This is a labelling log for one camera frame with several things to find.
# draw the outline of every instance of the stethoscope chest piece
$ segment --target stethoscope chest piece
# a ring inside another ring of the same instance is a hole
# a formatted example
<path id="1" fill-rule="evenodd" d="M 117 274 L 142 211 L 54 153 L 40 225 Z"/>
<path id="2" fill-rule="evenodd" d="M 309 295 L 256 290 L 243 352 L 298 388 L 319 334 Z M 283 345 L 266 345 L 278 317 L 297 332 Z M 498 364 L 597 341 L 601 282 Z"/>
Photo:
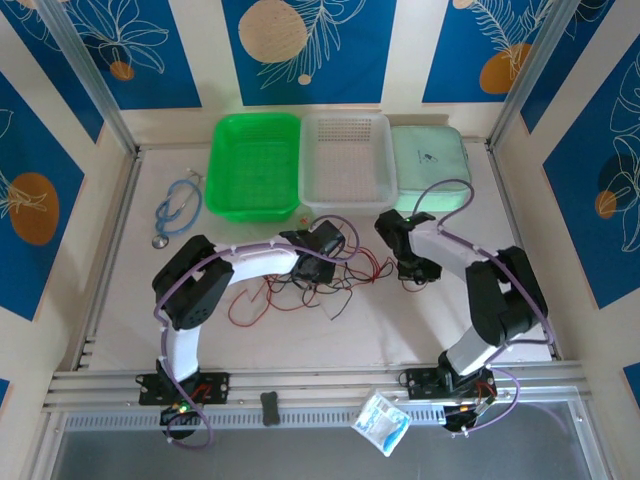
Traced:
<path id="1" fill-rule="evenodd" d="M 153 246 L 153 248 L 160 250 L 161 248 L 169 245 L 169 237 L 163 235 L 162 233 L 159 233 L 158 235 L 153 237 L 153 239 L 151 240 L 151 245 Z"/>

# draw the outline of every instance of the white table surface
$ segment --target white table surface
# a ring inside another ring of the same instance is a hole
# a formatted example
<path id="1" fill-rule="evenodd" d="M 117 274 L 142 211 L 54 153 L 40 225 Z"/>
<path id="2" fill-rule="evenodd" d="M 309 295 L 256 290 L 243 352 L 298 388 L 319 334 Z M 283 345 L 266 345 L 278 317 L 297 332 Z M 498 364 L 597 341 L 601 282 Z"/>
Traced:
<path id="1" fill-rule="evenodd" d="M 490 248 L 513 245 L 514 240 L 502 205 L 489 159 L 482 143 L 466 143 L 472 182 L 473 204 L 449 223 L 449 229 Z M 168 186 L 183 178 L 186 168 L 206 173 L 208 148 L 154 149 L 144 153 L 140 177 L 122 235 L 105 307 L 98 324 L 91 370 L 149 370 L 160 354 L 160 331 L 154 319 L 156 273 L 192 235 L 204 234 L 213 243 L 243 243 L 270 238 L 296 228 L 304 208 L 286 224 L 234 224 L 211 214 L 206 207 L 188 233 L 173 237 L 163 250 L 151 246 L 154 212 Z M 184 218 L 190 215 L 190 206 Z M 362 245 L 380 260 L 391 254 L 375 233 L 374 217 L 351 218 Z M 354 268 L 368 268 L 362 259 Z M 261 280 L 231 286 L 218 308 L 204 324 L 199 360 L 205 368 L 273 369 L 313 367 L 369 367 L 410 363 L 435 363 L 438 355 L 454 344 L 471 325 L 464 283 L 448 272 L 417 294 L 403 290 L 396 274 L 354 289 L 342 315 L 330 318 L 344 301 L 346 292 L 320 298 L 321 307 L 282 313 L 275 309 L 253 327 L 230 323 L 227 309 L 244 288 L 256 292 Z M 274 301 L 281 306 L 300 304 L 299 290 L 287 286 Z M 262 311 L 264 296 L 255 304 L 241 299 L 234 318 L 250 321 Z M 529 338 L 543 338 L 536 327 Z M 518 346 L 499 361 L 550 360 L 546 346 Z"/>

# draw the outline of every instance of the plastic packet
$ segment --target plastic packet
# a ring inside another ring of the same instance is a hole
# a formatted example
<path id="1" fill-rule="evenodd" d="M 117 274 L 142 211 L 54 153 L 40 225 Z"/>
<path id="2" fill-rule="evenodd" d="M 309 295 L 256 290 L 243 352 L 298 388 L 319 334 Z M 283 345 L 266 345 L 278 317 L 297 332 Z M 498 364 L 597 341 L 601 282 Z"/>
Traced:
<path id="1" fill-rule="evenodd" d="M 367 397 L 351 427 L 388 457 L 400 443 L 410 423 L 409 415 L 379 393 L 373 392 Z"/>

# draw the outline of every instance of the white plastic basket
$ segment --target white plastic basket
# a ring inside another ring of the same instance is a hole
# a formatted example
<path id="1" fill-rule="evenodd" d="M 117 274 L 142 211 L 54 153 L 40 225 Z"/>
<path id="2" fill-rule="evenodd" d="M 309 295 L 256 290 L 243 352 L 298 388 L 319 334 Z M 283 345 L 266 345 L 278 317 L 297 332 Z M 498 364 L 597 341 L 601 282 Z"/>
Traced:
<path id="1" fill-rule="evenodd" d="M 316 215 L 376 215 L 398 199 L 389 119 L 319 112 L 302 119 L 300 201 Z"/>

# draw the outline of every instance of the green plastic basket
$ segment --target green plastic basket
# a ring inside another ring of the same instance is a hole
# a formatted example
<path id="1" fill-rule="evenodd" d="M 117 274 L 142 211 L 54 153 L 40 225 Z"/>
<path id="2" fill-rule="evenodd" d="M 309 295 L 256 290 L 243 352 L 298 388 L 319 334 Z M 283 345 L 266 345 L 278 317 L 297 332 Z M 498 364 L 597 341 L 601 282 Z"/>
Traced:
<path id="1" fill-rule="evenodd" d="M 300 204 L 300 120 L 288 113 L 231 115 L 218 123 L 207 208 L 232 222 L 281 222 Z"/>

